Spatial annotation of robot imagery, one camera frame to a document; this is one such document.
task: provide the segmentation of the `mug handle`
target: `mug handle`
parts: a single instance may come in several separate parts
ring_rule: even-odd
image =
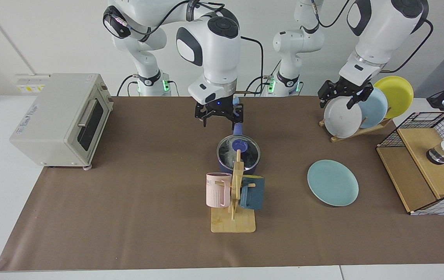
[[[220,204],[221,207],[227,207],[230,205],[230,181],[223,180],[224,184],[224,196],[223,196],[223,204]]]

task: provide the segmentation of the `wooden base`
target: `wooden base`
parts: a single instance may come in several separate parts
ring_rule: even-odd
[[[213,233],[251,233],[255,230],[254,210],[238,207],[233,220],[227,208],[211,209],[211,232]]]
[[[373,126],[371,128],[368,128],[368,129],[358,129],[357,132],[354,135],[352,135],[352,136],[350,136],[348,138],[339,138],[337,135],[335,135],[335,136],[331,137],[331,142],[335,143],[335,142],[339,142],[339,141],[343,141],[343,140],[346,140],[346,139],[353,138],[355,136],[359,136],[359,135],[362,135],[362,134],[366,134],[366,133],[369,133],[369,132],[373,132],[373,131],[376,131],[376,130],[383,129],[383,128],[385,128],[385,126],[387,126],[389,124],[390,121],[391,121],[391,119],[384,119],[378,125]],[[318,123],[318,125],[319,126],[325,126],[325,121],[321,120]]]

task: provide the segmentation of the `dark blue mug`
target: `dark blue mug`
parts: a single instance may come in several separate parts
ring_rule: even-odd
[[[241,200],[239,206],[245,209],[259,210],[263,207],[265,178],[254,175],[243,175]]]

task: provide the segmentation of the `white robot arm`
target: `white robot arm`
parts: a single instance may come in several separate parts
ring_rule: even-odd
[[[316,0],[318,11],[323,0]],[[274,49],[281,56],[281,65],[275,84],[269,87],[266,96],[284,97],[295,94],[299,85],[302,59],[298,53],[312,53],[324,46],[324,33],[318,29],[311,0],[298,0],[295,8],[295,20],[300,24],[298,30],[279,32],[274,37]]]
[[[224,116],[233,124],[243,122],[242,105],[234,107],[241,37],[236,17],[223,5],[212,8],[199,0],[108,0],[103,23],[113,34],[115,46],[130,53],[136,64],[143,95],[165,95],[163,73],[151,50],[165,47],[161,25],[187,21],[177,31],[182,58],[203,67],[204,73],[188,91],[197,101],[195,117],[206,124],[210,116]]]
[[[373,90],[370,80],[427,15],[427,0],[356,0],[347,21],[359,42],[339,71],[339,81],[326,81],[319,90],[320,106],[338,96],[352,97],[348,108],[367,100]]]

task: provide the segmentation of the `teal plate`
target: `teal plate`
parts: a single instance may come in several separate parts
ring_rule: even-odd
[[[310,166],[307,179],[312,193],[329,205],[346,206],[357,199],[358,182],[355,175],[337,161],[317,161]]]

